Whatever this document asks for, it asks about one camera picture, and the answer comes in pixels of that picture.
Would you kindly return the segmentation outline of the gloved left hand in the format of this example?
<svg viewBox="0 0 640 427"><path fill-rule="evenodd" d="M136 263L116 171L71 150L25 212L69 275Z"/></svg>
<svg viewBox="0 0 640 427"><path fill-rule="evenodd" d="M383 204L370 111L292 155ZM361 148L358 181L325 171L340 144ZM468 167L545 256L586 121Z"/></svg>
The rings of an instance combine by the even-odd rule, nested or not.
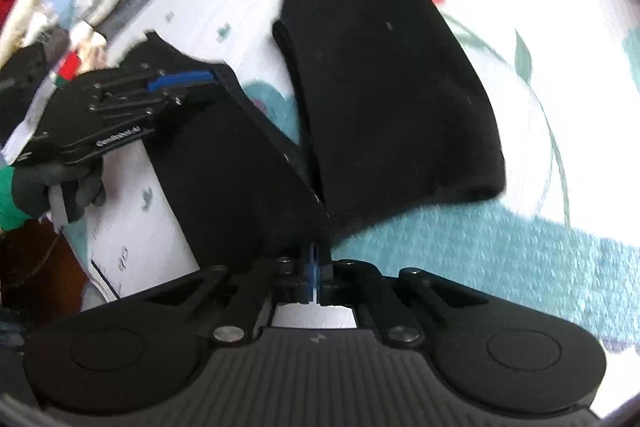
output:
<svg viewBox="0 0 640 427"><path fill-rule="evenodd" d="M56 225L68 225L78 221L88 206L104 204L102 174L102 158L75 165L51 161L18 166L12 174L12 200L29 218L49 213Z"/></svg>

